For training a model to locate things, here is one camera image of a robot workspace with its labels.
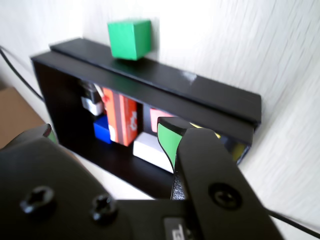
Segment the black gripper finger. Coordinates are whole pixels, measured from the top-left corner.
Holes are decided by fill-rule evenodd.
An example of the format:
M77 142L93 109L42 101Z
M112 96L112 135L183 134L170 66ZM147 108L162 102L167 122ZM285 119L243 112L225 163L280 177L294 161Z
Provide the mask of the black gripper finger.
M215 132L159 117L157 139L192 205L196 240L280 240L282 235Z
M0 151L1 239L129 240L116 201L51 134L44 124Z

